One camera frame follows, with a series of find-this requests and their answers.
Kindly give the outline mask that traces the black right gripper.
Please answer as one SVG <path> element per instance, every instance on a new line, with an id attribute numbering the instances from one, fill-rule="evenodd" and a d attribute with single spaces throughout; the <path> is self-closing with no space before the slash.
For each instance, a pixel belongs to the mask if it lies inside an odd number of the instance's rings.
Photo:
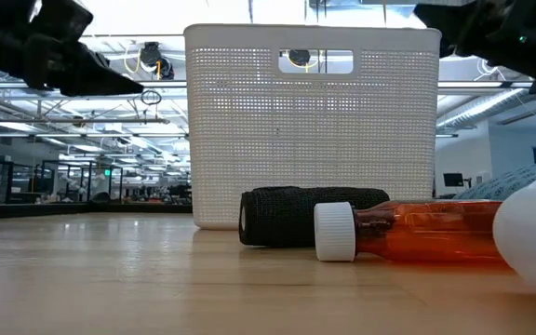
<path id="1" fill-rule="evenodd" d="M 441 32 L 440 58 L 478 56 L 531 77 L 529 93 L 536 94 L 536 0 L 418 4 L 413 13 L 427 28 Z"/>

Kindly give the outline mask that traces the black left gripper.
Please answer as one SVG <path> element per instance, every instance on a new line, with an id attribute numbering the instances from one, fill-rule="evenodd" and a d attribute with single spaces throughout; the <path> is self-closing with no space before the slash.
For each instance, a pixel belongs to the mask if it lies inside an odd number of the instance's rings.
<path id="1" fill-rule="evenodd" d="M 110 69 L 107 58 L 81 44 L 82 33 L 83 21 L 68 16 L 0 21 L 0 71 L 31 88 L 55 87 L 70 97 L 142 93 L 143 85 Z"/>

